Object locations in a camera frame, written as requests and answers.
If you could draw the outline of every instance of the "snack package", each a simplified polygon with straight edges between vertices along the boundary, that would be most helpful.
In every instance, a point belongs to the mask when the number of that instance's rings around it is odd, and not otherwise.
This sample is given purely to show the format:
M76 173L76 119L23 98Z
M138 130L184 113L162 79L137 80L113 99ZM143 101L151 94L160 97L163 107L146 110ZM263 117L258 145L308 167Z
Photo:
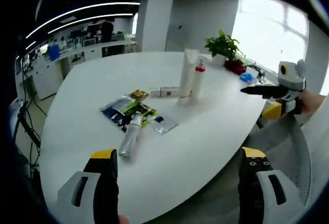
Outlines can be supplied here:
M148 97L148 95L149 95L149 93L147 93L141 89L137 89L134 92L132 92L131 94L129 94L130 97L132 97L138 101L144 100L146 97Z
M178 126L178 121L168 116L156 115L150 119L150 125L161 135Z
M132 116L136 112L143 115L142 128L149 123L149 119L157 115L157 110L131 98L123 96L100 109L101 112L112 120L123 132L126 132Z

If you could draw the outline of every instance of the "desk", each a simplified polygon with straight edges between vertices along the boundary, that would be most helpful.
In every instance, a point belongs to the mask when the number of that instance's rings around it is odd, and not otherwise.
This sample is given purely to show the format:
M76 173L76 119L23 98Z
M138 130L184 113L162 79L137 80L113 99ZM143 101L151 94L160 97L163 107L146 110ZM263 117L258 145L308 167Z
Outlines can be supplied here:
M93 57L93 54L95 55L95 59L101 58L101 53L102 53L102 48L103 47L113 47L113 46L119 46L119 45L135 45L136 43L134 41L132 41L131 39L126 39L126 40L122 40L122 41L113 41L113 42L107 42L107 43L98 43L98 44L94 44L94 45L90 45L87 47L80 47L77 49L72 49L72 48L68 48L64 51L61 52L60 57L58 59L56 59L55 61L50 61L49 59L45 59L44 57L39 57L38 59L36 59L33 62L33 70L29 71L26 73L26 76L24 76L24 79L28 79L32 76L35 76L35 74L37 72L43 72L43 70L45 70L45 68L50 67L50 69L52 70L51 72L53 72L53 74L51 75L51 79L49 79L50 83L46 83L47 81L43 81L43 86L46 87L47 85L50 85L52 83L54 83L54 79L59 79L62 73L61 73L61 68L62 66L60 65L60 61L63 59L67 59L70 56L73 56L74 54L77 53L88 53L89 58ZM24 88L23 88L23 74L22 72L16 74L16 90L17 90L17 94L18 97L23 100L24 99Z
M124 133L99 108L135 89L177 86L182 52L120 54L80 64L66 77L48 112L39 159L41 184L51 209L58 189L82 171L96 151L118 149ZM136 159L118 158L118 211L132 224L176 207L207 184L248 136L266 100L240 92L245 83L225 69L207 67L200 103L176 99L143 102L179 121L161 136L149 125Z

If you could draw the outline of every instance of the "blue item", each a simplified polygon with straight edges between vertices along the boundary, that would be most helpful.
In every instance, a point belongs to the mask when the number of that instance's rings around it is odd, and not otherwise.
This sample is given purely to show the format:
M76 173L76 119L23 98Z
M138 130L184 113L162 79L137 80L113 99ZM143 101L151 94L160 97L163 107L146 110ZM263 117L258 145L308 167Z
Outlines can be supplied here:
M240 79L247 84L256 83L257 80L250 73L243 73L240 75Z
M55 61L60 57L60 46L57 44L49 46L49 57L51 61Z

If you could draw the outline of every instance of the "green leaves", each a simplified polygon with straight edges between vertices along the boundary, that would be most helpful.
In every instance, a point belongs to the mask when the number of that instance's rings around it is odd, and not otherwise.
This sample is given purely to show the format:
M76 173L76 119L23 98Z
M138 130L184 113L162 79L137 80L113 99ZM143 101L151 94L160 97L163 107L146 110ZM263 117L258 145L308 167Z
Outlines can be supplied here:
M236 52L241 52L235 42L239 43L236 39L232 39L231 36L226 35L220 30L220 36L218 38L206 39L205 47L209 49L213 57L217 54L221 54L230 60L234 60Z

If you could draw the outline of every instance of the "human hand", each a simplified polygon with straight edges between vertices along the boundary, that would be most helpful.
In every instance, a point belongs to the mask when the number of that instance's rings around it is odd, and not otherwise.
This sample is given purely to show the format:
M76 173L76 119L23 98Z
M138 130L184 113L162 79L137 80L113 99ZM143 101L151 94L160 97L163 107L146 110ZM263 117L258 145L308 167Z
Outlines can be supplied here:
M302 101L302 114L314 114L321 106L325 96L312 94L308 90L300 93L299 99Z
M119 215L119 224L129 224L129 220L122 215Z

